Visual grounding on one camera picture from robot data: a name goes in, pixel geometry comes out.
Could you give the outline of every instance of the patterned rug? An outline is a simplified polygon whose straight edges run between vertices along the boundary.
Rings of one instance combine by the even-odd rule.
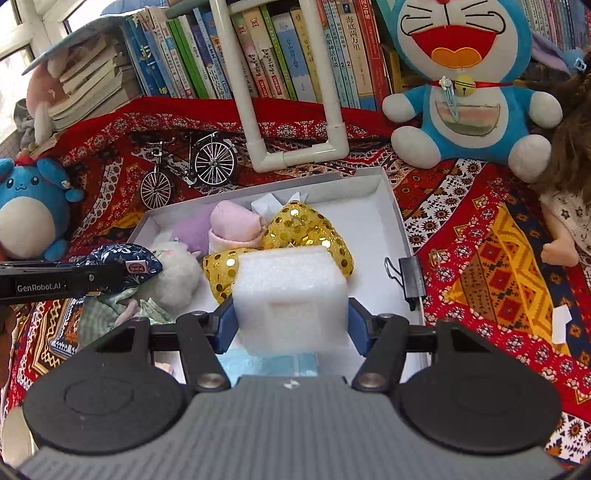
[[[255,110],[270,151],[288,151],[326,139],[322,106],[257,99]],[[384,117],[343,109],[351,152],[343,161],[259,174],[250,166],[238,114],[225,100],[140,99],[116,113],[67,131],[53,155],[86,191],[74,207],[70,255],[125,241],[144,213],[138,185],[151,164],[130,132],[176,129],[227,132],[242,156],[234,185],[192,189],[175,180],[174,201],[224,190],[330,171],[352,175],[380,166],[387,172],[413,252],[423,267],[428,323],[462,322],[551,381],[563,415],[547,445],[565,466],[591,452],[591,258],[559,268],[540,261],[548,231],[536,196],[509,171],[472,160],[444,161],[414,170],[397,160]],[[178,148],[180,165],[182,145]],[[552,308],[567,304],[573,320],[567,343],[551,343]],[[19,320],[18,342],[4,412],[20,404],[40,375],[75,353],[80,300],[30,305]]]

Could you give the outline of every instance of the gold sequin fabric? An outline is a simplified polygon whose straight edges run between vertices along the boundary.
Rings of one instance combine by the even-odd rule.
[[[283,207],[262,237],[263,249],[290,245],[326,247],[345,277],[353,273],[353,257],[330,221],[304,203],[293,200]]]
[[[254,248],[236,248],[203,258],[203,271],[209,281],[213,297],[222,303],[232,293],[234,279],[238,273],[239,256],[252,252]]]

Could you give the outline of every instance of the marill plush toy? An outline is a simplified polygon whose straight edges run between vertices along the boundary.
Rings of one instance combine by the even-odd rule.
[[[49,158],[0,160],[0,245],[7,257],[57,261],[67,250],[68,202],[83,199],[63,167]]]

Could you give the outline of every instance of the floral dress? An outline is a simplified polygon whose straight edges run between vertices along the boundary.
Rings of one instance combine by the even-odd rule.
[[[574,242],[591,254],[591,208],[587,208],[580,197],[567,192],[544,193],[540,202],[562,221],[573,235]]]

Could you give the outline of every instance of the metal ring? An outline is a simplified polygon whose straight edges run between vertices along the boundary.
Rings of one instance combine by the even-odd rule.
[[[431,266],[439,270],[439,267],[441,267],[441,255],[438,250],[434,248],[429,252],[429,260],[431,261]]]

